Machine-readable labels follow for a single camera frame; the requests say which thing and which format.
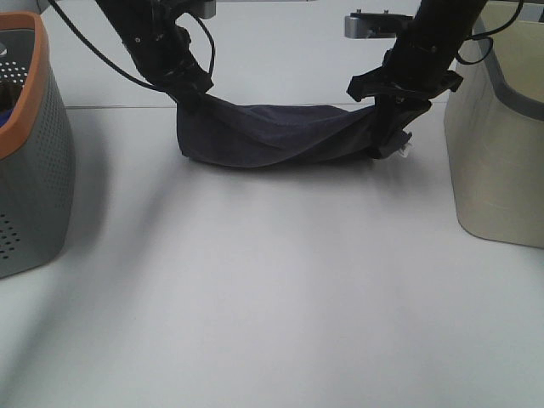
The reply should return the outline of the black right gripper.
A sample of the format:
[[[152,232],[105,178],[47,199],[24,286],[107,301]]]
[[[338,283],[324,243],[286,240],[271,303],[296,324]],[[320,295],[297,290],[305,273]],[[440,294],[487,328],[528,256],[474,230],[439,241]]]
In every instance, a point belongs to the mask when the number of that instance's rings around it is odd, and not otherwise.
[[[347,94],[360,102],[370,96],[430,100],[455,92],[463,78],[450,69],[452,60],[451,53],[436,46],[396,44],[386,52],[381,66],[351,78]]]

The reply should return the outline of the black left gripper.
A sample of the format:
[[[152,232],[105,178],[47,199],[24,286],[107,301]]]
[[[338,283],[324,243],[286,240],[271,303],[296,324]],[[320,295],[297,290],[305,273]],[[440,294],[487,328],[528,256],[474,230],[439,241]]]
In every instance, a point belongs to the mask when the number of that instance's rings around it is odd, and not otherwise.
[[[174,67],[153,70],[144,77],[180,106],[199,106],[202,97],[213,87],[211,75],[193,55],[185,56]]]

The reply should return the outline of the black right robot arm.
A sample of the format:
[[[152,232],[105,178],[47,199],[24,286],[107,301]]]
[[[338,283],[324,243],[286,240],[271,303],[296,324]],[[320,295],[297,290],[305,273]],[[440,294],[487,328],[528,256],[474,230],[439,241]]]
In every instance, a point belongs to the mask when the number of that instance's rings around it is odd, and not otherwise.
[[[357,102],[368,96],[430,100],[456,90],[462,79],[449,67],[484,6],[484,1],[422,1],[415,16],[349,14],[346,37],[396,41],[380,67],[352,77],[347,94]]]

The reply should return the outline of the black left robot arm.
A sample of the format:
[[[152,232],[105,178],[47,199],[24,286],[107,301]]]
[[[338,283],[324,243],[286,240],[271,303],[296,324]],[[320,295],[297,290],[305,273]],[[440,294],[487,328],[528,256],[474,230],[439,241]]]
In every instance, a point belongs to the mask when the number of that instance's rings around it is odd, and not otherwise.
[[[178,107],[197,111],[212,86],[211,74],[190,51],[190,34],[177,25],[183,14],[215,15],[213,1],[98,1],[145,80]]]

